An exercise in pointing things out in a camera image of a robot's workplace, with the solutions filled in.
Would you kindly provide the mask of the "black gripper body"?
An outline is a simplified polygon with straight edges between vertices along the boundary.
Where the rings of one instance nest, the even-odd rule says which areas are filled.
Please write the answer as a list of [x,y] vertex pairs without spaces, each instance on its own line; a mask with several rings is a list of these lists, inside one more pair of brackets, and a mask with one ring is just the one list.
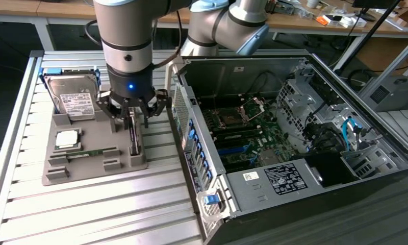
[[137,72],[124,72],[106,65],[112,92],[128,99],[149,101],[155,96],[153,65]]

